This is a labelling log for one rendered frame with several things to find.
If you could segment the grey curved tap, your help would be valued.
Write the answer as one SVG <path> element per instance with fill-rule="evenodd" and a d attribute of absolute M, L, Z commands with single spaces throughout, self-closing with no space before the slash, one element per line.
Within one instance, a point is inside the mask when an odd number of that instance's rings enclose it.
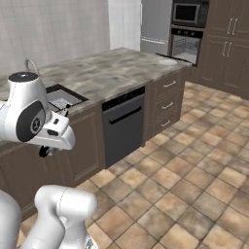
<path fill-rule="evenodd" d="M 31 58 L 27 58 L 24 63 L 25 63 L 25 68 L 26 68 L 27 71 L 31 72 L 31 69 L 29 68 L 29 65 L 31 64 L 32 67 L 33 67 L 33 69 L 34 69 L 34 71 L 35 71 L 35 73 L 38 76 L 40 75 L 39 70 L 38 70 L 35 62 Z"/>

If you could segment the brown cupboard door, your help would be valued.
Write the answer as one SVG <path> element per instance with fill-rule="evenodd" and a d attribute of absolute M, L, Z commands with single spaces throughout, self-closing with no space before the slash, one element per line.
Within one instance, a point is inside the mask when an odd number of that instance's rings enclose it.
<path fill-rule="evenodd" d="M 84 110 L 71 121 L 76 144 L 68 152 L 74 185 L 80 185 L 105 165 L 102 116 L 99 106 Z"/>
<path fill-rule="evenodd" d="M 63 153 L 41 158 L 29 144 L 0 143 L 0 189 L 10 194 L 21 209 L 22 219 L 32 216 L 34 196 L 43 185 L 65 185 Z"/>

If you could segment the brown tall cupboards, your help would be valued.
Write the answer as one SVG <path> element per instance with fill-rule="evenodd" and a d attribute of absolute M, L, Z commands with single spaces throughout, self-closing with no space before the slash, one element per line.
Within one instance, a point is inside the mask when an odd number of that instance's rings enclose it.
<path fill-rule="evenodd" d="M 249 0 L 210 0 L 197 82 L 249 100 Z"/>

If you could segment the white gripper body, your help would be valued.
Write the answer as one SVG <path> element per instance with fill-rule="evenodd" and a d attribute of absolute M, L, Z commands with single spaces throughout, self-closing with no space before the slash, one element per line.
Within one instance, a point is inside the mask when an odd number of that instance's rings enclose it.
<path fill-rule="evenodd" d="M 48 146 L 59 150 L 72 150 L 75 146 L 76 138 L 72 127 L 69 125 L 59 133 L 58 131 L 43 128 L 34 138 L 31 144 Z"/>

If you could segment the grey fridge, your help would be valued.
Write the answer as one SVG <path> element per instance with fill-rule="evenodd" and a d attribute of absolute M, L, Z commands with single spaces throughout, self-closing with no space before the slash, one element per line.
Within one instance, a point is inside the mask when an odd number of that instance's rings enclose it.
<path fill-rule="evenodd" d="M 172 0 L 141 0 L 140 51 L 167 55 Z"/>

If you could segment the white plate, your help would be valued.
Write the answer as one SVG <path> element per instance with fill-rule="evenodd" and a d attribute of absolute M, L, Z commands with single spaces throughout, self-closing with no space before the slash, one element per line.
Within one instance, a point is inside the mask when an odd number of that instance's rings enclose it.
<path fill-rule="evenodd" d="M 175 66 L 175 65 L 179 65 L 180 62 L 174 58 L 164 57 L 159 60 L 159 64 L 165 65 L 165 66 Z"/>

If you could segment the steel sink basin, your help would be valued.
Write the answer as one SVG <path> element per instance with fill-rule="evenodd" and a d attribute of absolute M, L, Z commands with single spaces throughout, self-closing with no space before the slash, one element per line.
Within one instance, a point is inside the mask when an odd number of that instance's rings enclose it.
<path fill-rule="evenodd" d="M 60 84 L 47 87 L 46 92 L 49 106 L 54 112 L 88 101 L 87 98 Z"/>

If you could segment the dark grey dishwasher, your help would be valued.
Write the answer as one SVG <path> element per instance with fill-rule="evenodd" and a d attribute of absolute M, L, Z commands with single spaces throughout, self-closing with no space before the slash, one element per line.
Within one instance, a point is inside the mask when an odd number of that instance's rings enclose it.
<path fill-rule="evenodd" d="M 132 90 L 102 104 L 102 121 L 105 145 L 106 167 L 123 159 L 136 149 L 143 141 L 145 88 Z M 116 124 L 109 121 L 138 108 L 142 110 Z"/>

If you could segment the brown drawer front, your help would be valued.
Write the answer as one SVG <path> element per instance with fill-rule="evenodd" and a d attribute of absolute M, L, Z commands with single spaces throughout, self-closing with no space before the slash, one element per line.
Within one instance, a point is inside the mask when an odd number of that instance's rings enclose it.
<path fill-rule="evenodd" d="M 179 113 L 171 113 L 165 116 L 159 117 L 154 124 L 154 134 L 158 134 L 164 129 L 178 122 L 180 119 Z"/>
<path fill-rule="evenodd" d="M 162 76 L 155 81 L 156 84 L 156 96 L 160 96 L 171 90 L 182 87 L 182 80 L 180 73 L 170 73 Z"/>
<path fill-rule="evenodd" d="M 167 111 L 175 110 L 178 107 L 180 100 L 181 100 L 181 96 L 179 93 L 165 96 L 163 99 L 161 99 L 159 102 L 156 103 L 155 114 L 160 115 Z M 170 102 L 173 102 L 174 105 L 170 106 L 169 108 L 165 110 L 161 109 L 162 106 L 167 106 Z"/>

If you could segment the black microwave oven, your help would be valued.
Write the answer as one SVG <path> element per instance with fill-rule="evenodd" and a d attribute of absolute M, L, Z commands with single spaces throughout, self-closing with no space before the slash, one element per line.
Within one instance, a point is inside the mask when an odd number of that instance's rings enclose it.
<path fill-rule="evenodd" d="M 171 23 L 204 28 L 207 21 L 209 0 L 173 0 Z"/>

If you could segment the black built-in oven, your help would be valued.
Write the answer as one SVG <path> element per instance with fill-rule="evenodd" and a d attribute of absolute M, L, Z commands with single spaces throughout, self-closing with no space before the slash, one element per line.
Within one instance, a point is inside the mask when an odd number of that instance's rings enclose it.
<path fill-rule="evenodd" d="M 200 30 L 172 27 L 169 55 L 197 66 L 202 37 Z"/>

